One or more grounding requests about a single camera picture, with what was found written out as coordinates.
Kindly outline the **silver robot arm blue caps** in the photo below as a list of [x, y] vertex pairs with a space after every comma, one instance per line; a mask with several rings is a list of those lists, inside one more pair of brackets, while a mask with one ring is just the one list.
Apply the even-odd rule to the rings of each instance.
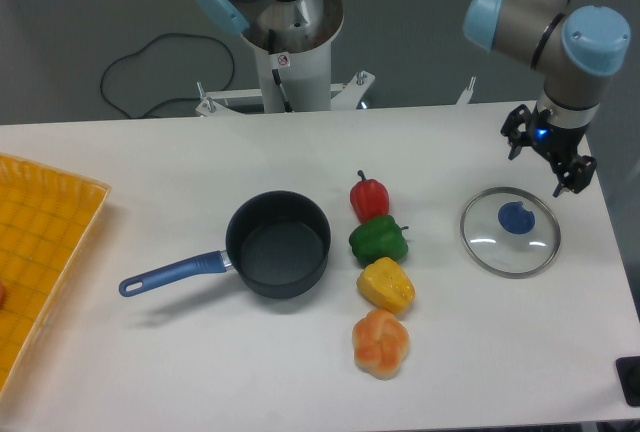
[[[254, 52], [268, 113], [349, 110], [364, 94], [351, 83], [331, 90], [331, 45], [344, 21], [342, 0], [196, 0], [220, 29]], [[579, 193], [597, 162], [579, 144], [631, 40], [618, 12], [572, 9], [571, 0], [472, 0], [465, 37], [540, 72], [544, 88], [533, 108], [520, 106], [501, 132], [512, 155], [529, 147], [557, 178], [557, 191]]]

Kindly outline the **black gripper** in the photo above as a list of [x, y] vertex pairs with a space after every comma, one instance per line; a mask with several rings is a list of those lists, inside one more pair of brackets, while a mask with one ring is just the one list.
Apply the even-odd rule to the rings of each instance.
[[501, 127], [501, 135], [510, 147], [508, 159], [514, 160], [523, 148], [532, 147], [551, 166], [558, 184], [553, 196], [564, 192], [579, 194], [594, 176], [597, 160], [578, 155], [577, 147], [584, 136], [584, 127], [564, 128], [551, 123], [548, 109], [531, 113], [525, 104], [514, 108]]

